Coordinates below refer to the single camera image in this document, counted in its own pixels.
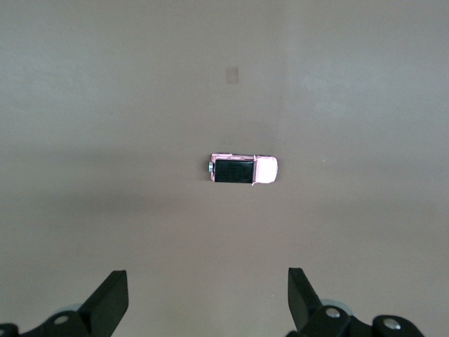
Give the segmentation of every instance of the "pink car hood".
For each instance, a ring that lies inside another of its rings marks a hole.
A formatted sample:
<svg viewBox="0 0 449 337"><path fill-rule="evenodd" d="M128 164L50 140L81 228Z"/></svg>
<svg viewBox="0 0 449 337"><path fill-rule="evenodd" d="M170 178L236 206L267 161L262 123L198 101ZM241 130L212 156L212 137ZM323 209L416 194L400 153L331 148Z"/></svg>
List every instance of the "pink car hood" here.
<svg viewBox="0 0 449 337"><path fill-rule="evenodd" d="M274 157L257 157L254 183L268 184L276 180L278 161Z"/></svg>

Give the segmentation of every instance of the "toy car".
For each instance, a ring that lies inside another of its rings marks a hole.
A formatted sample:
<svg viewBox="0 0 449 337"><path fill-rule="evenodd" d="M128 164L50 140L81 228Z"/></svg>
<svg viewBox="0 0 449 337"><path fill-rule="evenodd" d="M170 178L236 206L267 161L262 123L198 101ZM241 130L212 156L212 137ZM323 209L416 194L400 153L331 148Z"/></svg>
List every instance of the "toy car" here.
<svg viewBox="0 0 449 337"><path fill-rule="evenodd" d="M209 172L216 183L268 184L276 180L278 161L265 155L213 153Z"/></svg>

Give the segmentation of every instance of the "gray surface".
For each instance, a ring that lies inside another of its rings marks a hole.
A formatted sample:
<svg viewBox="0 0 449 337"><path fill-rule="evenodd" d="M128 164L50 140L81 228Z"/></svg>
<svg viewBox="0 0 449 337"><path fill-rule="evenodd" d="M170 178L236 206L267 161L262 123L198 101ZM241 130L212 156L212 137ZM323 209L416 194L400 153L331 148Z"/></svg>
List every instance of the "gray surface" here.
<svg viewBox="0 0 449 337"><path fill-rule="evenodd" d="M0 0L1 321L30 329L125 268L115 336L284 336L292 266L365 322L446 336L448 17ZM216 151L277 156L279 181L214 184Z"/></svg>

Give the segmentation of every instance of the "metal screw head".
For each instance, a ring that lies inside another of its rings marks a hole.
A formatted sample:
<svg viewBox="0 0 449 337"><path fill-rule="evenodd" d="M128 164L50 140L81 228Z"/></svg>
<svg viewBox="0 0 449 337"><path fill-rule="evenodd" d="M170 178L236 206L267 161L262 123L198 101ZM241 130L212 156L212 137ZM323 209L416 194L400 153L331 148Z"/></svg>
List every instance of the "metal screw head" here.
<svg viewBox="0 0 449 337"><path fill-rule="evenodd" d="M69 320L68 316L59 316L57 319L55 319L55 321L53 323L56 325L59 325L59 324L63 324L65 322L67 322L68 320Z"/></svg>
<svg viewBox="0 0 449 337"><path fill-rule="evenodd" d="M332 318L339 318L340 317L340 311L338 311L335 308L327 308L326 309L326 315Z"/></svg>
<svg viewBox="0 0 449 337"><path fill-rule="evenodd" d="M386 319L384 319L384 324L388 329L401 330L401 325L395 319L386 318Z"/></svg>

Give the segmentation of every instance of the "screw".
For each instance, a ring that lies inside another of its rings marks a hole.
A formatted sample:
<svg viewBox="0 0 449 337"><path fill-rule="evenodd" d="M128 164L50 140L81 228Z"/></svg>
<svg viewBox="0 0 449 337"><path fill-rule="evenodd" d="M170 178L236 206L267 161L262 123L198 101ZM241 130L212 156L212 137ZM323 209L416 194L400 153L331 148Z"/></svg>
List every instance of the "screw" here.
<svg viewBox="0 0 449 337"><path fill-rule="evenodd" d="M67 322L68 320L69 320L68 316L59 316L57 319L55 319L55 321L53 323L56 325L59 325L59 324L63 324L65 322Z"/></svg>
<svg viewBox="0 0 449 337"><path fill-rule="evenodd" d="M339 318L340 317L340 311L338 311L335 308L327 308L326 309L326 315L332 318Z"/></svg>
<svg viewBox="0 0 449 337"><path fill-rule="evenodd" d="M401 330L401 325L395 319L386 318L386 319L384 319L384 324L388 329Z"/></svg>

